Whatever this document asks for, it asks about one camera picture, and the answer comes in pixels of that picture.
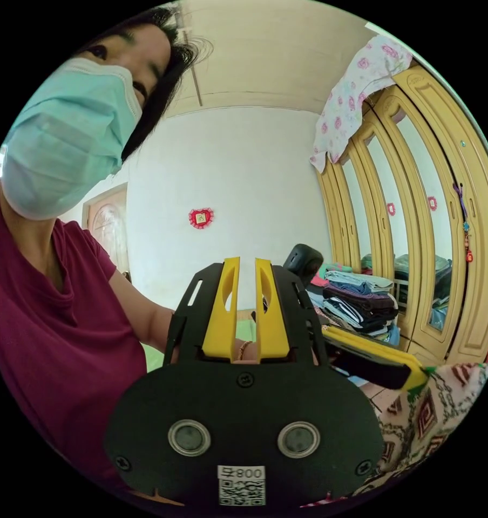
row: hanging ornament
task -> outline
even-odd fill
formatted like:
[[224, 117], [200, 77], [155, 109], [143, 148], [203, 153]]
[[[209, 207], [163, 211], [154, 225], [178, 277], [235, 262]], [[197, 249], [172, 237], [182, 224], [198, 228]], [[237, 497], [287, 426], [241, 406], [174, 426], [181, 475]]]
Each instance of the hanging ornament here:
[[202, 230], [213, 221], [213, 210], [212, 209], [192, 209], [188, 214], [188, 219], [192, 227]]
[[470, 244], [469, 244], [469, 238], [471, 237], [471, 235], [469, 234], [469, 230], [470, 230], [471, 227], [467, 223], [467, 209], [465, 208], [465, 203], [464, 203], [464, 186], [461, 183], [460, 187], [458, 187], [454, 183], [453, 184], [453, 189], [456, 191], [456, 194], [458, 194], [458, 198], [460, 199], [460, 205], [462, 207], [462, 213], [464, 215], [463, 228], [464, 228], [464, 247], [465, 247], [465, 253], [466, 253], [465, 260], [468, 263], [472, 263], [474, 261], [474, 257], [473, 257], [473, 254], [472, 254], [472, 251], [471, 251], [471, 247], [470, 247]]

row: screw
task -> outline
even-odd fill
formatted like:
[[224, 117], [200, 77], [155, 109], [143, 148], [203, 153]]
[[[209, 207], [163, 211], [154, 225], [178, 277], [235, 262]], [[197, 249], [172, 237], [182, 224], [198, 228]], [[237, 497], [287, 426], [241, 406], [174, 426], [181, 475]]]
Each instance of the screw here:
[[357, 476], [365, 476], [372, 469], [372, 461], [371, 460], [363, 460], [357, 465], [356, 475]]
[[243, 389], [247, 389], [253, 385], [255, 378], [249, 372], [241, 372], [237, 377], [237, 385]]
[[114, 463], [122, 471], [130, 471], [131, 470], [131, 463], [125, 457], [122, 457], [122, 456], [116, 457], [115, 460], [114, 460]]

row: yellow wooden wardrobe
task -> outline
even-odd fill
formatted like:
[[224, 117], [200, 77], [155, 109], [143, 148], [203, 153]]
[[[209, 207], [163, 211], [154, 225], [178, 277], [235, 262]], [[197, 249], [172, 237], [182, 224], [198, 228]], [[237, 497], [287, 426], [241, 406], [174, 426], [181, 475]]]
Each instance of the yellow wooden wardrobe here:
[[[363, 124], [340, 163], [327, 160], [323, 173], [317, 173], [332, 259], [361, 272], [360, 243], [369, 239], [373, 275], [395, 281], [394, 295], [401, 309], [400, 348], [425, 365], [482, 362], [488, 352], [488, 154], [464, 111], [425, 68], [414, 66], [394, 80], [396, 85], [364, 104]], [[418, 155], [417, 144], [421, 146]], [[423, 156], [423, 146], [429, 157]], [[384, 196], [387, 183], [397, 199], [394, 205], [402, 211], [407, 253], [401, 258], [408, 261], [407, 280], [396, 278], [394, 219]], [[428, 192], [431, 183], [439, 186], [437, 198], [447, 212], [438, 223], [430, 210], [436, 204]], [[466, 260], [464, 218], [454, 183], [463, 185], [471, 263]], [[394, 229], [398, 237], [399, 227]], [[450, 257], [438, 257], [435, 249], [449, 242]], [[401, 248], [401, 240], [395, 245]], [[443, 260], [448, 260], [450, 291], [449, 300], [439, 309], [445, 308], [445, 318], [437, 326], [430, 324], [430, 318], [433, 305], [440, 302], [436, 301], [437, 264]], [[401, 293], [406, 291], [401, 303]]]

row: black hair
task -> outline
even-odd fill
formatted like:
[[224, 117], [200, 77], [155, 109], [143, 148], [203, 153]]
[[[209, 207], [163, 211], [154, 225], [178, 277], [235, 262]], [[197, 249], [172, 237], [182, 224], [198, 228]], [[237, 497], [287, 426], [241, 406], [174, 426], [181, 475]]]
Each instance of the black hair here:
[[171, 9], [163, 7], [149, 9], [108, 29], [97, 36], [94, 41], [84, 45], [76, 53], [80, 54], [84, 52], [104, 38], [119, 35], [142, 25], [155, 25], [165, 33], [170, 42], [171, 54], [167, 69], [163, 77], [158, 81], [156, 88], [148, 96], [141, 119], [122, 152], [121, 159], [123, 162], [143, 144], [145, 139], [156, 127], [177, 93], [181, 85], [183, 74], [194, 65], [199, 58], [198, 46], [193, 43], [181, 43], [178, 41], [179, 33], [177, 28], [169, 25], [170, 20], [174, 18], [174, 16], [175, 11]]

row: qr code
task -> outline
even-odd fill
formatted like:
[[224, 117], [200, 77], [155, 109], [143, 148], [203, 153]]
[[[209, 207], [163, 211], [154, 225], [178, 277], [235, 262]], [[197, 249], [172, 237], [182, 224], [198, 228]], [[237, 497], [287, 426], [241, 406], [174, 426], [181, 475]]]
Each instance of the qr code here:
[[219, 480], [219, 504], [222, 506], [266, 505], [265, 480]]

